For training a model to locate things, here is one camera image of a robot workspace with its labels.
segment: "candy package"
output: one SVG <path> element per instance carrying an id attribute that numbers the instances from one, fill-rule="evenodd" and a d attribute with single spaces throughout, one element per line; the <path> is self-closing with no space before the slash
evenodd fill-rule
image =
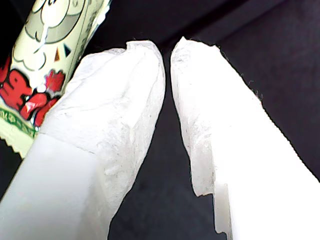
<path id="1" fill-rule="evenodd" d="M 0 138 L 24 158 L 64 94 L 110 0 L 36 0 L 0 66 Z"/>

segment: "cartoon face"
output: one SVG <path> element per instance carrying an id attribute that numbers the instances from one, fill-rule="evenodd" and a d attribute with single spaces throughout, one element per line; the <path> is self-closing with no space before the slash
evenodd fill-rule
<path id="1" fill-rule="evenodd" d="M 37 0 L 26 21 L 30 38 L 46 44 L 63 40 L 75 27 L 85 0 Z"/>
<path id="2" fill-rule="evenodd" d="M 64 40 L 76 26 L 85 0 L 36 0 L 17 39 L 12 56 L 29 71 L 41 70 L 47 61 L 46 45 Z"/>

